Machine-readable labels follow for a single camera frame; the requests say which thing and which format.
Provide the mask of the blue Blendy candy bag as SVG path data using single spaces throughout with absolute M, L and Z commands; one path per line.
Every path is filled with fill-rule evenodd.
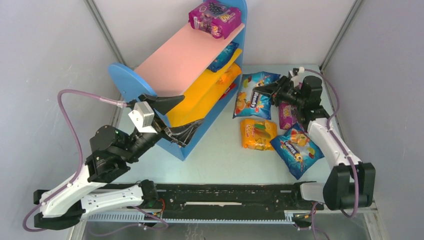
M 237 90 L 232 117 L 256 116 L 270 120 L 270 98 L 258 93 L 254 88 L 274 83 L 280 76 L 280 74 L 266 71 L 243 74 Z

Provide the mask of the blue Slendy candy bag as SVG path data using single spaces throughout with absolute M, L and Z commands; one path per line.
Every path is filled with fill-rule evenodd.
M 324 158 L 322 150 L 298 123 L 295 123 L 283 135 L 273 138 L 270 144 L 297 180 L 318 160 Z

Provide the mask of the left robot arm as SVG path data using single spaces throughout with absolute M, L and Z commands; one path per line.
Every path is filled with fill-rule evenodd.
M 151 180 L 104 193 L 99 193 L 98 189 L 127 173 L 130 164 L 138 162 L 160 140 L 180 147 L 190 143 L 203 119 L 170 127 L 161 118 L 183 100 L 182 95 L 158 97 L 148 94 L 129 102 L 101 98 L 104 103 L 130 108 L 133 132 L 127 134 L 111 125 L 100 127 L 89 141 L 91 154 L 79 160 L 78 169 L 71 177 L 54 189 L 34 192 L 33 230 L 64 230 L 97 213 L 155 206 L 159 195 Z

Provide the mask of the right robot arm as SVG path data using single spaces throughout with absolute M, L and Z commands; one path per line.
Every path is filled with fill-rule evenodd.
M 279 105 L 284 102 L 296 107 L 298 122 L 323 153 L 331 172 L 325 183 L 302 182 L 302 199 L 325 204 L 330 210 L 349 210 L 372 205 L 376 169 L 370 162 L 362 162 L 347 147 L 331 124 L 332 116 L 321 105 L 323 81 L 306 76 L 299 89 L 286 76 L 253 89 Z

